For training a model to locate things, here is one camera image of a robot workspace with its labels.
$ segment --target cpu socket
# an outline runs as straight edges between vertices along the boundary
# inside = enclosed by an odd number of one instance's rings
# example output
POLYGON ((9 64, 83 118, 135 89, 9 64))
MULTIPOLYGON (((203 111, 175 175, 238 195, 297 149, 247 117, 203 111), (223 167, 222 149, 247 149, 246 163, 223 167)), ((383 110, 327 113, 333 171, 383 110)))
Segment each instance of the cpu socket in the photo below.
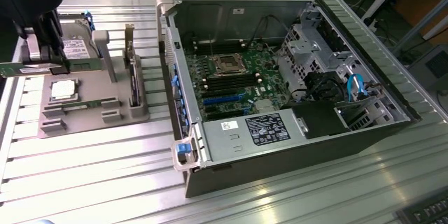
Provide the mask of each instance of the cpu socket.
POLYGON ((246 73, 246 66, 241 54, 214 56, 213 60, 217 67, 217 76, 246 73))

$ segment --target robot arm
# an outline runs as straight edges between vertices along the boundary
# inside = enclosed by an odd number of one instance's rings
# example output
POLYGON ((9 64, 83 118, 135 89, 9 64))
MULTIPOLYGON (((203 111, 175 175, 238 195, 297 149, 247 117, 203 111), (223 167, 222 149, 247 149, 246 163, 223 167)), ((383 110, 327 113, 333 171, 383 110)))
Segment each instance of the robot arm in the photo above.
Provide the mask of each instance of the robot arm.
POLYGON ((63 0, 0 0, 0 15, 14 20, 19 36, 27 41, 22 61, 30 67, 49 67, 54 74, 69 73, 63 32, 57 8, 63 0))

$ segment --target blue pcie slot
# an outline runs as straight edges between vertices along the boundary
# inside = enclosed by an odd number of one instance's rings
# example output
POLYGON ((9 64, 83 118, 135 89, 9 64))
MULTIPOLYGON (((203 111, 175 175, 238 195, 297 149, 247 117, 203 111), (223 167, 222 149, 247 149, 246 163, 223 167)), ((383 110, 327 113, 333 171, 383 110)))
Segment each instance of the blue pcie slot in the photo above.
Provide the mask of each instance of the blue pcie slot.
POLYGON ((213 104, 226 103, 226 102, 238 102, 241 99, 242 99, 242 96, 235 95, 233 97, 223 97, 223 98, 205 100, 203 104, 213 105, 213 104))

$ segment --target blue cable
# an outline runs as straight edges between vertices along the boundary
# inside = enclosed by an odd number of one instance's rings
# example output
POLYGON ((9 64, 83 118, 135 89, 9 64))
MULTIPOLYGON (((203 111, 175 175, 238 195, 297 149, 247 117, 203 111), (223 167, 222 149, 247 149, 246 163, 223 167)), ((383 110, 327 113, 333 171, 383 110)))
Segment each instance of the blue cable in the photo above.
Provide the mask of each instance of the blue cable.
POLYGON ((349 91, 349 102, 353 101, 353 82, 354 78, 357 77, 358 80, 358 85, 359 85, 359 93, 365 93, 365 95, 369 95, 366 89, 365 89, 365 81, 363 81, 363 76, 359 73, 355 73, 351 75, 349 82, 347 82, 347 91, 349 91))

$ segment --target power supply label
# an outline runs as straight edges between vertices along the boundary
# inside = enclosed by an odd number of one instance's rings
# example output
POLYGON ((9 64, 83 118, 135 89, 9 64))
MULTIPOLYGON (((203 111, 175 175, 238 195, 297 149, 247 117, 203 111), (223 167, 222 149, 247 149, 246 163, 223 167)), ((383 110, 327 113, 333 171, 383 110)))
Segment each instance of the power supply label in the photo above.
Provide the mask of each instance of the power supply label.
POLYGON ((279 113, 247 118, 246 123, 254 143, 259 146, 291 139, 279 113))

